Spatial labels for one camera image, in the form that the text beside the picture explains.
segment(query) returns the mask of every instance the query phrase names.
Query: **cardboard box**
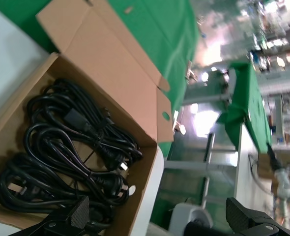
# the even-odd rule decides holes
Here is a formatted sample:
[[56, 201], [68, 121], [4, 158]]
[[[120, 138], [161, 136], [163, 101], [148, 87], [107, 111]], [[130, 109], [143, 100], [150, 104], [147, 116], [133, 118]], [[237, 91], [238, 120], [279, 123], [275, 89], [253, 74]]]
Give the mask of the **cardboard box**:
[[[130, 185], [136, 185], [136, 192], [117, 207], [112, 227], [105, 232], [107, 236], [128, 236], [157, 142], [173, 140], [170, 102], [160, 90], [168, 89], [168, 82], [104, 0], [95, 0], [93, 5], [84, 0], [53, 0], [38, 19], [61, 55], [50, 55], [0, 110], [0, 173], [14, 153], [24, 150], [23, 133], [29, 125], [24, 112], [27, 101], [56, 78], [76, 81], [100, 108], [108, 108], [115, 124], [130, 132], [141, 146], [144, 157], [130, 168], [127, 177]], [[83, 144], [77, 144], [77, 151], [83, 158], [90, 153]], [[44, 217], [12, 212], [0, 205], [0, 222], [21, 229]]]
[[[281, 160], [283, 166], [290, 170], [290, 150], [275, 150], [276, 157]], [[265, 179], [274, 179], [267, 153], [259, 153], [258, 176]]]

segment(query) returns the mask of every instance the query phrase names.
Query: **power cord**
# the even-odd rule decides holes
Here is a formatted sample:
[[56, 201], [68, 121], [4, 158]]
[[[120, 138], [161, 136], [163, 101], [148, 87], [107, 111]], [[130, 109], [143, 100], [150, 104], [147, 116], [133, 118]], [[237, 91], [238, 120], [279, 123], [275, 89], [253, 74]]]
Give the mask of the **power cord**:
[[27, 104], [31, 123], [47, 122], [71, 140], [89, 145], [109, 171], [127, 170], [143, 155], [132, 135], [114, 125], [109, 112], [104, 111], [105, 115], [84, 89], [67, 79], [55, 80]]
[[263, 185], [262, 183], [257, 179], [257, 177], [254, 175], [253, 173], [253, 166], [254, 165], [257, 165], [258, 164], [258, 161], [255, 160], [252, 155], [248, 155], [248, 159], [249, 159], [249, 164], [250, 164], [250, 172], [251, 172], [251, 175], [252, 175], [252, 178], [254, 180], [254, 182], [256, 183], [256, 185], [265, 193], [267, 193], [268, 195], [271, 195], [271, 196], [275, 196], [274, 194], [272, 194], [270, 191], [268, 191]]
[[[110, 226], [113, 206], [129, 196], [125, 178], [114, 170], [127, 170], [142, 158], [139, 145], [117, 127], [90, 95], [76, 83], [57, 79], [27, 104], [30, 127], [23, 144], [0, 175], [0, 203], [13, 211], [50, 213], [89, 196], [87, 229], [99, 232]], [[84, 161], [73, 141], [93, 149]], [[95, 171], [85, 163], [96, 152], [107, 171]]]

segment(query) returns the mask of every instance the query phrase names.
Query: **box flap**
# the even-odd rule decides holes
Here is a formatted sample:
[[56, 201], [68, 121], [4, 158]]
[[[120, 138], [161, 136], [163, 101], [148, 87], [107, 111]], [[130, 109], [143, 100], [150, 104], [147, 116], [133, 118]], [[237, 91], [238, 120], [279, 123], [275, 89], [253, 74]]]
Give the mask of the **box flap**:
[[[37, 17], [56, 47], [59, 48], [63, 54], [67, 54], [66, 51], [71, 44], [73, 44], [72, 47], [74, 48], [89, 47], [91, 45], [91, 42], [83, 44], [83, 41], [73, 42], [73, 40], [77, 34], [81, 34], [81, 36], [84, 37], [92, 36], [92, 29], [86, 29], [86, 32], [80, 32], [81, 26], [92, 19], [87, 17], [92, 11], [98, 14], [107, 27], [116, 35], [117, 39], [134, 57], [156, 86], [163, 91], [169, 91], [170, 86], [168, 81], [160, 74], [154, 63], [150, 60], [138, 41], [130, 33], [129, 29], [113, 11], [107, 1], [95, 0], [93, 4], [89, 4], [84, 0], [53, 0]], [[95, 55], [89, 55], [90, 52], [81, 53], [87, 53], [87, 55], [85, 55], [87, 59], [95, 57]]]
[[84, 0], [53, 0], [37, 18], [56, 47], [64, 53], [89, 10], [90, 6]]
[[[96, 0], [91, 6], [84, 0], [53, 0], [38, 19], [62, 54], [106, 91], [152, 139], [170, 141], [162, 131], [166, 121], [160, 121], [163, 125], [159, 125], [159, 137], [157, 133], [157, 86], [167, 89], [168, 82], [102, 1], [106, 2]], [[102, 9], [111, 12], [109, 19], [106, 13], [99, 14]], [[125, 34], [114, 31], [116, 24]], [[159, 101], [159, 106], [170, 109], [166, 99]], [[168, 129], [166, 132], [172, 132], [171, 125]]]
[[174, 140], [173, 121], [169, 99], [157, 89], [157, 141]]

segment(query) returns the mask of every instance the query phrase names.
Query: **black device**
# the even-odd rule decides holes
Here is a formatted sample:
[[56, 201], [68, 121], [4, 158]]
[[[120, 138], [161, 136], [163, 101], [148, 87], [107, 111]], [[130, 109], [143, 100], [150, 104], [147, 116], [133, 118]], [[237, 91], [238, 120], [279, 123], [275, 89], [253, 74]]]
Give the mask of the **black device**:
[[[235, 198], [226, 200], [226, 220], [235, 232], [230, 236], [290, 236], [290, 230], [266, 213], [245, 208]], [[11, 236], [96, 236], [87, 228], [89, 199], [82, 197], [73, 207], [56, 209], [42, 222]], [[212, 229], [188, 224], [184, 236], [223, 236]]]
[[234, 231], [227, 235], [190, 222], [184, 236], [290, 236], [290, 230], [276, 223], [266, 213], [245, 208], [235, 198], [226, 200], [226, 220]]
[[87, 228], [89, 198], [82, 197], [74, 206], [52, 211], [39, 224], [11, 236], [96, 236]]

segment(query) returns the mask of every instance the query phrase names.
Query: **green tablecloth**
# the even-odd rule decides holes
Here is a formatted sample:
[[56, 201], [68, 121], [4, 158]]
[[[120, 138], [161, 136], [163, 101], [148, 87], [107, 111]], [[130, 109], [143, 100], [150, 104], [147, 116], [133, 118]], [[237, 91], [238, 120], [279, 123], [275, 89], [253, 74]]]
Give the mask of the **green tablecloth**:
[[250, 63], [232, 63], [236, 71], [236, 85], [232, 103], [218, 122], [225, 124], [225, 130], [235, 145], [239, 147], [240, 125], [244, 122], [259, 152], [267, 152], [267, 142], [271, 133], [267, 122], [257, 77]]
[[[0, 0], [0, 11], [49, 53], [57, 51], [35, 15], [50, 0]], [[189, 0], [109, 0], [160, 73], [168, 80], [172, 113], [180, 110], [184, 79], [198, 41], [195, 14]], [[129, 14], [125, 10], [132, 7]], [[160, 144], [164, 156], [171, 143]]]
[[[195, 14], [189, 0], [109, 0], [160, 73], [168, 80], [166, 93], [172, 113], [179, 111], [186, 91], [188, 61], [198, 42]], [[125, 9], [133, 7], [129, 14]], [[163, 155], [171, 143], [160, 143]]]

